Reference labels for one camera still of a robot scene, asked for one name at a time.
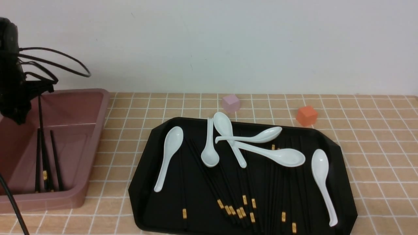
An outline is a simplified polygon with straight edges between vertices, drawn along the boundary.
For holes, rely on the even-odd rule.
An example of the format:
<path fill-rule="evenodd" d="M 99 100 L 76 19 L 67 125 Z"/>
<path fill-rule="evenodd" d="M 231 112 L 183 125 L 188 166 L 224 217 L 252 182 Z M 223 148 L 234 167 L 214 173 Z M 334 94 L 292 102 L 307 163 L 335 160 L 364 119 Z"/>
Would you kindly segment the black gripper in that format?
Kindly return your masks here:
<path fill-rule="evenodd" d="M 31 110 L 31 100 L 44 92 L 54 92 L 55 75 L 40 64 L 33 64 L 51 79 L 24 72 L 22 64 L 1 67 L 1 115 L 21 125 Z"/>

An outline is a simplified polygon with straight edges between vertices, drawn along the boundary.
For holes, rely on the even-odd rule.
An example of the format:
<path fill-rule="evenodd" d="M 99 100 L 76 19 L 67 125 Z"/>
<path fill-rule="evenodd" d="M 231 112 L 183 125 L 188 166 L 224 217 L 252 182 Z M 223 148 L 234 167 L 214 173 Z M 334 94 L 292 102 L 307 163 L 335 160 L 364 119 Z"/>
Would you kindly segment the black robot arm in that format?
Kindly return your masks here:
<path fill-rule="evenodd" d="M 43 92 L 53 92 L 58 78 L 37 62 L 22 62 L 18 58 L 18 29 L 7 18 L 0 23 L 1 60 L 1 115 L 21 125 L 31 110 L 31 100 Z M 47 79 L 33 72 L 24 72 L 22 64 L 33 65 L 45 72 Z"/>

